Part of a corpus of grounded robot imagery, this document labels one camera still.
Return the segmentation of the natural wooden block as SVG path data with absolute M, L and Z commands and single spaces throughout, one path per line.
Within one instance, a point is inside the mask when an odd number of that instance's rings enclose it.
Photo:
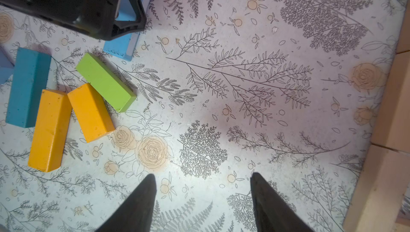
M 410 152 L 410 54 L 397 54 L 393 61 L 371 143 Z
M 409 182 L 409 155 L 371 145 L 343 223 L 344 230 L 392 231 Z
M 408 51 L 410 51 L 410 0 L 407 1 L 406 11 L 396 47 L 396 53 L 401 54 Z

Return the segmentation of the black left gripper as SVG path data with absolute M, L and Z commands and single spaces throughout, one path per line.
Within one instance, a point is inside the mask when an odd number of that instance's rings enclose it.
M 102 40 L 145 30 L 142 0 L 1 0 L 1 4 Z

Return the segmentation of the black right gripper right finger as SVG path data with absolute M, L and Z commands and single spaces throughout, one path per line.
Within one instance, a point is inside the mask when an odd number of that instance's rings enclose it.
M 259 173 L 253 173 L 250 187 L 258 232 L 312 231 Z

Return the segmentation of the teal wooden block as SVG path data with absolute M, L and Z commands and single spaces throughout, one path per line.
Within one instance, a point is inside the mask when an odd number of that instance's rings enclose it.
M 22 128 L 35 126 L 50 63 L 51 56 L 46 53 L 18 48 L 6 123 Z

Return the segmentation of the short yellow wooden block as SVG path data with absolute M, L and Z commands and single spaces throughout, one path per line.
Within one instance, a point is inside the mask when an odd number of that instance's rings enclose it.
M 98 140 L 115 130 L 102 96 L 90 83 L 76 88 L 67 96 L 87 143 Z

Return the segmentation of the green wooden block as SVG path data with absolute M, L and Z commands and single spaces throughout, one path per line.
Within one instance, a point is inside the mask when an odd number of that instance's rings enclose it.
M 84 54 L 76 70 L 117 112 L 126 112 L 137 98 L 136 94 L 92 53 Z

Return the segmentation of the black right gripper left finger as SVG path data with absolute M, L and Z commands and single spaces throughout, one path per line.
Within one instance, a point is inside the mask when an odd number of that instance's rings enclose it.
M 149 174 L 97 231 L 149 232 L 156 194 L 155 176 Z

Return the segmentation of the light blue wooden block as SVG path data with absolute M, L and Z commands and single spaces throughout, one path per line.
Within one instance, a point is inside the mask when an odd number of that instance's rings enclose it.
M 142 7 L 147 13 L 150 0 L 141 0 Z M 117 7 L 116 21 L 133 21 L 137 18 L 136 12 L 131 6 L 130 0 L 120 0 Z M 131 61 L 136 48 L 140 32 L 129 33 L 111 41 L 105 41 L 103 51 L 125 61 Z

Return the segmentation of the long yellow wooden block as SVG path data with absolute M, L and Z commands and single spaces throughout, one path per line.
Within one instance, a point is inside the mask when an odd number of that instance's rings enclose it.
M 72 106 L 67 93 L 43 90 L 28 166 L 41 172 L 60 168 Z

